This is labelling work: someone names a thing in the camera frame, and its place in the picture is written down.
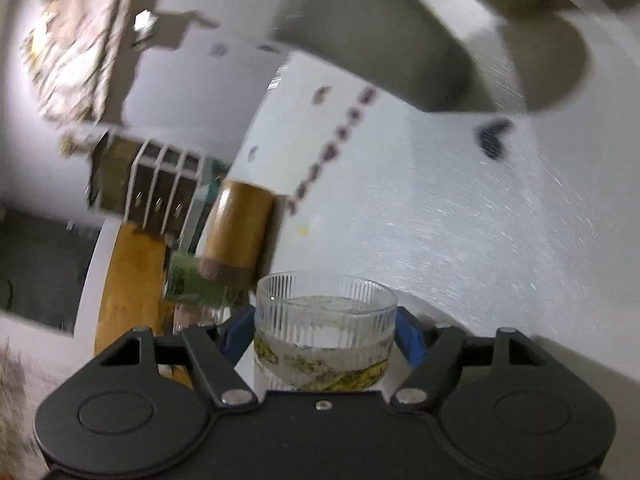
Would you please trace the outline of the brown bamboo cup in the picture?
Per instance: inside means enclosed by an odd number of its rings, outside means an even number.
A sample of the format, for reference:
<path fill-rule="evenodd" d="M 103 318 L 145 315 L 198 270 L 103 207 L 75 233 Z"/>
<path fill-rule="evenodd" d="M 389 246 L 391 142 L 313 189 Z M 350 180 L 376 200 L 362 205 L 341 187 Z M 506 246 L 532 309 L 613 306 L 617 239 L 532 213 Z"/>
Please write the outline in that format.
<path fill-rule="evenodd" d="M 202 278 L 237 289 L 252 287 L 275 198 L 266 188 L 222 181 L 198 257 Z"/>

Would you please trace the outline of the green printed cup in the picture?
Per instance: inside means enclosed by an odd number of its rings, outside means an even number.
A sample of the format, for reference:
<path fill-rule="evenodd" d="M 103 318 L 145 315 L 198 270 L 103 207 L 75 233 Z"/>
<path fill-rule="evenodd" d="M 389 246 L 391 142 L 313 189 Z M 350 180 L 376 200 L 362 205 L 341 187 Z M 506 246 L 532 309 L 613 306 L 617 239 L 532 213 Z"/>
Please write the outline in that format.
<path fill-rule="evenodd" d="M 163 297 L 174 304 L 193 304 L 214 309 L 230 308 L 236 299 L 228 286 L 203 278 L 200 259 L 187 252 L 170 254 Z"/>

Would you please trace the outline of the clear glass with brown bands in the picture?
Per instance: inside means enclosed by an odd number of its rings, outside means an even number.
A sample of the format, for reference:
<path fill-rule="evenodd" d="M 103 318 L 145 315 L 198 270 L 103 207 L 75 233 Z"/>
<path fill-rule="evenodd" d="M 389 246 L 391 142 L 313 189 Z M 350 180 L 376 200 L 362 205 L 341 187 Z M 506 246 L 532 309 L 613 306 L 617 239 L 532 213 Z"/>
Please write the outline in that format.
<path fill-rule="evenodd" d="M 178 334 L 190 326 L 221 325 L 230 316 L 229 308 L 213 308 L 197 304 L 177 304 L 172 318 L 172 332 Z"/>

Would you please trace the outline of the frosted grey tumbler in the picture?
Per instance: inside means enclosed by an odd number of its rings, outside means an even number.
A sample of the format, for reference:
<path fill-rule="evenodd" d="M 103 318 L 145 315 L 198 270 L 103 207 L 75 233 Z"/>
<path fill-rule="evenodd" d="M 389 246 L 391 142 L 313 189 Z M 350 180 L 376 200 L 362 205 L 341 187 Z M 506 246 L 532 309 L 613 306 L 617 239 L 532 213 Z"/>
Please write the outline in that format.
<path fill-rule="evenodd" d="M 463 96 L 473 64 L 419 0 L 282 0 L 273 39 L 322 58 L 422 112 Z"/>

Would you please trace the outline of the glass fish tank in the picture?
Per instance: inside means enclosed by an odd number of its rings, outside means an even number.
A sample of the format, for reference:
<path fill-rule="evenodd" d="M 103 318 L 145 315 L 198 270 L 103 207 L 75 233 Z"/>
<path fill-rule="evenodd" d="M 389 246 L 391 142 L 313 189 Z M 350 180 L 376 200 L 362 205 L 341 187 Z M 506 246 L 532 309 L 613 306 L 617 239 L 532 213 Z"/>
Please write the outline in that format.
<path fill-rule="evenodd" d="M 142 143 L 107 131 L 92 149 L 87 203 L 90 209 L 123 216 L 131 165 Z"/>

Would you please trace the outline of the white drawer cabinet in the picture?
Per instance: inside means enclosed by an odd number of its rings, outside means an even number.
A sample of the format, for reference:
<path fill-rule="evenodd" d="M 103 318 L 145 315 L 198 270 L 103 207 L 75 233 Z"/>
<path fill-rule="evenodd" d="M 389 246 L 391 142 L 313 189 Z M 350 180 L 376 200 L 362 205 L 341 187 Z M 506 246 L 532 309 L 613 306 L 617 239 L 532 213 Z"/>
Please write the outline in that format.
<path fill-rule="evenodd" d="M 145 141 L 130 166 L 124 220 L 151 235 L 180 240 L 204 167 L 201 154 Z"/>

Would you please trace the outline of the ribbed glass goblet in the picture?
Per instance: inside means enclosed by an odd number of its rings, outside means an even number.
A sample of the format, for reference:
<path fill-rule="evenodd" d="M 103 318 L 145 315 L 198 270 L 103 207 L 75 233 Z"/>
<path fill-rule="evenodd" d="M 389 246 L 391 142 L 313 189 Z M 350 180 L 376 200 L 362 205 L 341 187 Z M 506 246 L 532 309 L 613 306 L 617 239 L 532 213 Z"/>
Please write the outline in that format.
<path fill-rule="evenodd" d="M 271 389 L 363 391 L 387 372 L 398 300 L 356 276 L 281 272 L 256 287 L 255 362 Z"/>

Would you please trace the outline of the patterned hanging cloth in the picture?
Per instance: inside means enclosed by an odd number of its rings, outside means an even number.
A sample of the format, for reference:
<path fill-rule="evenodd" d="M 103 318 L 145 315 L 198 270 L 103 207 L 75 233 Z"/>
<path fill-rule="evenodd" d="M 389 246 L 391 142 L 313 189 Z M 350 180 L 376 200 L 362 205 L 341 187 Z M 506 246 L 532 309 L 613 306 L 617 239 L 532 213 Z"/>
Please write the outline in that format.
<path fill-rule="evenodd" d="M 41 117 L 102 119 L 133 1 L 41 0 L 22 47 Z"/>

